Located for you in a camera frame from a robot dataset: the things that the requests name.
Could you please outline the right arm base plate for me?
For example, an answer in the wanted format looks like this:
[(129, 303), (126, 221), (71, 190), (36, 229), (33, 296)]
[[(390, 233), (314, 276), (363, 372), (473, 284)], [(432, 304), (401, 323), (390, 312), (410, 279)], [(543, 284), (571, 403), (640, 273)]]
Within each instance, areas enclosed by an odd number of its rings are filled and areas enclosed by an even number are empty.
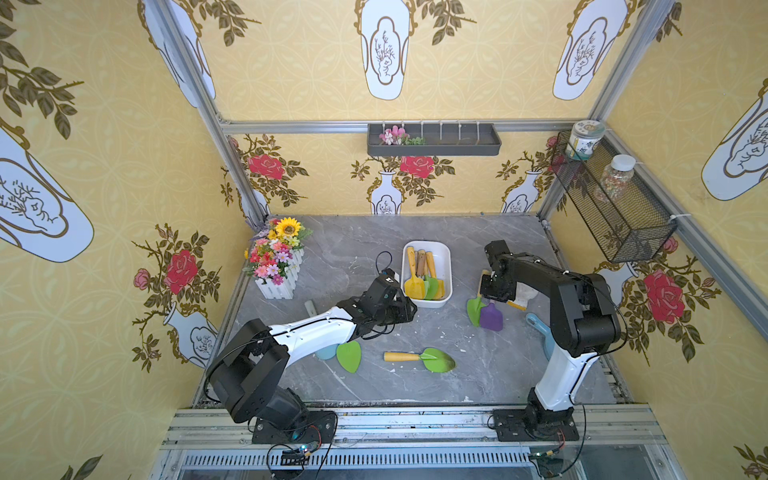
[(573, 409), (536, 411), (535, 409), (496, 409), (491, 428), (500, 442), (570, 442), (580, 439)]

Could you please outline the yellow scoop with yellow handle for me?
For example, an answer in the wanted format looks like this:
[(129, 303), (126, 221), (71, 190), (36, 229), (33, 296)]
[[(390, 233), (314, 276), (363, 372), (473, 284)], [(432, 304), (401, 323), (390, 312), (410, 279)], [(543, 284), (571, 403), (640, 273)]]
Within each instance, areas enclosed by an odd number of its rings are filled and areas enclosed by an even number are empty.
[(412, 246), (406, 248), (410, 277), (405, 282), (405, 293), (412, 300), (423, 300), (425, 296), (424, 280), (417, 275), (417, 257)]

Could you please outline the light green trowel wooden handle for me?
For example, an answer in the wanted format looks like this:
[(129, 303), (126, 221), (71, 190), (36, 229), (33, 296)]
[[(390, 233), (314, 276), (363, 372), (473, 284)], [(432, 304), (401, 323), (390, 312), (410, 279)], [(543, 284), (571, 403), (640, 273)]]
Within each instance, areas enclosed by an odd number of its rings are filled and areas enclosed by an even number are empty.
[(417, 268), (416, 274), (422, 280), (423, 283), (423, 295), (422, 299), (427, 300), (430, 293), (430, 280), (427, 274), (427, 255), (425, 250), (419, 250), (417, 252)]

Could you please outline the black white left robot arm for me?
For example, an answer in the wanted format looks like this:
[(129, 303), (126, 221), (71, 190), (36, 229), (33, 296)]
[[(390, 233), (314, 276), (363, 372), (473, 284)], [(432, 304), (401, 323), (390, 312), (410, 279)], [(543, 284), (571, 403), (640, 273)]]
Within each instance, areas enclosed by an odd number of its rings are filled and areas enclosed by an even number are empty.
[(326, 347), (409, 323), (417, 311), (395, 272), (386, 269), (362, 295), (323, 313), (271, 326), (259, 318), (248, 321), (211, 361), (205, 384), (236, 423), (258, 418), (279, 430), (301, 428), (308, 416), (305, 404), (279, 386), (286, 368)]

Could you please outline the green leaf shovel yellow handle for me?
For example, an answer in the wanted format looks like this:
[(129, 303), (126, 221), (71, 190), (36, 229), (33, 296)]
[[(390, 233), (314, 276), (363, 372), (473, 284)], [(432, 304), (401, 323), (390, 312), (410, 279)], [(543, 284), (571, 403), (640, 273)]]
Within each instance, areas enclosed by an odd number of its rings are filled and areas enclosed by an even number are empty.
[(437, 276), (436, 276), (436, 269), (435, 269), (435, 263), (434, 263), (434, 256), (433, 253), (430, 251), (426, 252), (427, 255), (427, 274), (428, 279), (430, 280), (430, 293), (428, 294), (428, 301), (432, 301), (433, 296), (435, 295), (435, 292), (437, 290)]

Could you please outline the yellow square shovel yellow handle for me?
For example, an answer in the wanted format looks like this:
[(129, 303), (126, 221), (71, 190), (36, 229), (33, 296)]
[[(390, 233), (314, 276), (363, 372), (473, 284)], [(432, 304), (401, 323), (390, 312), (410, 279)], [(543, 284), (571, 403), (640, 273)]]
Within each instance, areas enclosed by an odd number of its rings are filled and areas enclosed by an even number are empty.
[(433, 299), (435, 301), (442, 300), (445, 297), (445, 282), (443, 279), (437, 278), (437, 290), (435, 292), (435, 295), (433, 296)]

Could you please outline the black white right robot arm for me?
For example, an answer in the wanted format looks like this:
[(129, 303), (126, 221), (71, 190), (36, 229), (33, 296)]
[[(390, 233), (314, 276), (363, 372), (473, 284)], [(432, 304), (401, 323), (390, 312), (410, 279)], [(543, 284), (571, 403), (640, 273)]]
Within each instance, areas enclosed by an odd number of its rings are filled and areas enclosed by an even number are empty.
[(621, 327), (605, 279), (553, 266), (529, 253), (513, 253), (503, 240), (484, 247), (491, 273), (480, 294), (498, 302), (517, 297), (525, 285), (549, 299), (549, 327), (555, 343), (541, 380), (529, 394), (529, 424), (564, 422), (573, 413), (573, 397), (602, 355), (618, 342)]

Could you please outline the light blue shovel pale handle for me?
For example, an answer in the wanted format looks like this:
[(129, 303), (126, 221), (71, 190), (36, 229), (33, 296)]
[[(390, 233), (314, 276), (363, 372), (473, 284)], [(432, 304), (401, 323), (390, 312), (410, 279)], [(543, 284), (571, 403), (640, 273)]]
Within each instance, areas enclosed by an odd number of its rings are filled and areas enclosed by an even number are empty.
[[(312, 300), (307, 300), (305, 303), (305, 309), (309, 316), (316, 316), (318, 314), (315, 304)], [(314, 356), (322, 361), (328, 361), (336, 356), (338, 344), (329, 345), (323, 349), (320, 349), (314, 353)]]

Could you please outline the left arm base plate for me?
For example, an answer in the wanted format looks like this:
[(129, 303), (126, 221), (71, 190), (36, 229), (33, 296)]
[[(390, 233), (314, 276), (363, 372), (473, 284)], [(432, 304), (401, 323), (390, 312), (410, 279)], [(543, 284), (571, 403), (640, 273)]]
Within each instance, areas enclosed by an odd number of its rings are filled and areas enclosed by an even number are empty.
[(308, 411), (290, 426), (276, 426), (257, 418), (252, 432), (252, 444), (299, 444), (317, 442), (329, 444), (335, 437), (338, 415), (332, 410)]

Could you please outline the purple shovel pink handle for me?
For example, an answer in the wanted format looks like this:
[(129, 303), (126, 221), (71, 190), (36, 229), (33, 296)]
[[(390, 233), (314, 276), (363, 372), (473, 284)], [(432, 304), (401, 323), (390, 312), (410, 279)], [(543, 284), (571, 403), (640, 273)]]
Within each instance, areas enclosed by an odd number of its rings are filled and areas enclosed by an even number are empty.
[(503, 329), (504, 315), (494, 303), (490, 303), (480, 310), (479, 325), (487, 330), (499, 332)]

